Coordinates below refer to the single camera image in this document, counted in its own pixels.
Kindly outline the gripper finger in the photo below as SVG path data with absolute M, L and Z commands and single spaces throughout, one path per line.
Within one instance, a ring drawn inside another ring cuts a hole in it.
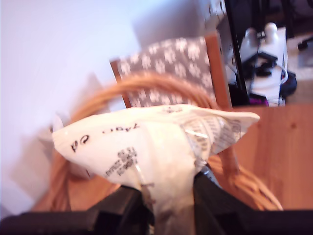
M 120 187 L 90 208 L 98 212 L 96 235 L 149 235 L 154 216 L 137 189 Z
M 248 217 L 253 209 L 217 186 L 206 174 L 194 178 L 197 235 L 253 235 Z

